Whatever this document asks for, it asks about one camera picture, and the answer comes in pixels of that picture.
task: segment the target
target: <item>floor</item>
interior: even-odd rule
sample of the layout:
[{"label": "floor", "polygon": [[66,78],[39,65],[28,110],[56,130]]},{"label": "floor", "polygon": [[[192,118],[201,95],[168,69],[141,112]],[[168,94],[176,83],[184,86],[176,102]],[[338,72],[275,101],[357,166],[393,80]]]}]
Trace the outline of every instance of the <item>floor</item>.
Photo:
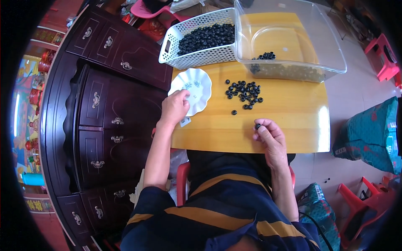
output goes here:
[{"label": "floor", "polygon": [[[323,13],[330,8],[320,5]],[[340,20],[330,14],[329,18],[341,34],[347,32]],[[328,95],[328,107],[331,126],[331,146],[338,134],[340,126],[353,115],[374,105],[382,103],[393,96],[401,96],[395,87],[394,80],[379,82],[377,72],[382,68],[373,51],[364,54],[360,45],[352,36],[339,39],[341,50],[347,63],[347,73],[338,74],[325,81]],[[350,161],[335,158],[331,153],[297,154],[291,166],[296,175],[295,193],[299,194],[311,183],[317,182],[323,189],[328,203],[332,206],[337,217],[337,223],[347,217],[349,209],[342,196],[337,193],[340,183],[344,183],[356,194],[360,193],[361,177],[379,183],[384,175],[382,172],[362,161]]]}]

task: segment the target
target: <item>green plastic bag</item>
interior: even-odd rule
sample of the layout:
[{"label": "green plastic bag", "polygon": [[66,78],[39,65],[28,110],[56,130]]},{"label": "green plastic bag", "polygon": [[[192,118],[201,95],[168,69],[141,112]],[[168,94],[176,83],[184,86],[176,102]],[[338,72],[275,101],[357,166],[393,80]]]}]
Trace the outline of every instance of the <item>green plastic bag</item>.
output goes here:
[{"label": "green plastic bag", "polygon": [[335,157],[363,160],[382,171],[400,174],[402,161],[396,140],[398,99],[390,98],[351,117],[332,147]]}]

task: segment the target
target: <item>metal drawer pull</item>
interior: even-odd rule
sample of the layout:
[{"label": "metal drawer pull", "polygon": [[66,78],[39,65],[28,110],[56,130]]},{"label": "metal drawer pull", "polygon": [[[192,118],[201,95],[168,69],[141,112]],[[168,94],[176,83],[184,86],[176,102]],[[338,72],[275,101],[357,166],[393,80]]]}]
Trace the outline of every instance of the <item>metal drawer pull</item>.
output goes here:
[{"label": "metal drawer pull", "polygon": [[114,195],[121,198],[125,195],[125,190],[123,189],[121,191],[115,192]]},{"label": "metal drawer pull", "polygon": [[99,101],[101,100],[101,97],[98,95],[97,92],[94,93],[94,103],[92,104],[92,108],[95,109],[95,106],[99,105]]},{"label": "metal drawer pull", "polygon": [[104,161],[91,161],[91,165],[93,165],[95,168],[102,168],[104,163]]},{"label": "metal drawer pull", "polygon": [[115,118],[112,120],[112,124],[124,124],[124,122],[121,118]]},{"label": "metal drawer pull", "polygon": [[107,38],[106,43],[105,43],[105,45],[103,46],[103,48],[106,49],[106,47],[110,47],[110,46],[112,45],[112,43],[113,43],[113,38],[112,38],[111,36],[109,36],[109,37]]},{"label": "metal drawer pull", "polygon": [[113,136],[112,137],[112,140],[115,142],[115,143],[120,143],[120,142],[122,142],[123,141],[123,136]]},{"label": "metal drawer pull", "polygon": [[86,29],[86,32],[84,33],[84,36],[82,37],[82,39],[85,39],[87,37],[89,37],[92,33],[92,29],[91,27],[88,27],[88,29]]},{"label": "metal drawer pull", "polygon": [[98,218],[101,219],[102,216],[103,216],[103,211],[102,211],[102,209],[100,209],[100,208],[98,208],[98,206],[96,206],[96,207],[95,207],[95,211],[96,211],[96,214],[98,215]]},{"label": "metal drawer pull", "polygon": [[132,69],[132,67],[130,66],[130,64],[128,62],[121,62],[120,65],[123,66],[123,69],[126,71],[129,71]]},{"label": "metal drawer pull", "polygon": [[75,212],[71,212],[71,213],[73,213],[74,220],[76,220],[77,225],[80,225],[81,224],[81,217],[78,214],[76,214]]}]

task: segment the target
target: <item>perforated basket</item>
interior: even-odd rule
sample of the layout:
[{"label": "perforated basket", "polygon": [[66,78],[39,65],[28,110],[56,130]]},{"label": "perforated basket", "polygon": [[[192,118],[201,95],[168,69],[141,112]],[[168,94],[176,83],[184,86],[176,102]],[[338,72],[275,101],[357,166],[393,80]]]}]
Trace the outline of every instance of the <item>perforated basket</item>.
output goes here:
[{"label": "perforated basket", "polygon": [[184,70],[201,65],[235,61],[234,43],[196,51],[180,57],[177,55],[180,51],[178,43],[184,35],[191,33],[191,31],[199,27],[211,27],[216,23],[235,24],[235,16],[234,8],[226,8],[199,15],[173,25],[166,32],[163,40],[159,54],[159,63],[166,63],[179,70]]}]

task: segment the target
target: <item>white plate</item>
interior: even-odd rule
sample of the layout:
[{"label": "white plate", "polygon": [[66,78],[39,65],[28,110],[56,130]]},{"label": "white plate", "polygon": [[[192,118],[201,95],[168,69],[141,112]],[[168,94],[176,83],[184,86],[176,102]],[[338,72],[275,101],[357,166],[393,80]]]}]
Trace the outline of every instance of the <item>white plate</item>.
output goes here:
[{"label": "white plate", "polygon": [[190,103],[190,110],[186,116],[190,117],[205,109],[207,101],[212,94],[211,87],[212,81],[205,71],[190,68],[179,73],[177,77],[173,79],[168,96],[177,90],[188,90],[190,96],[187,100]]}]

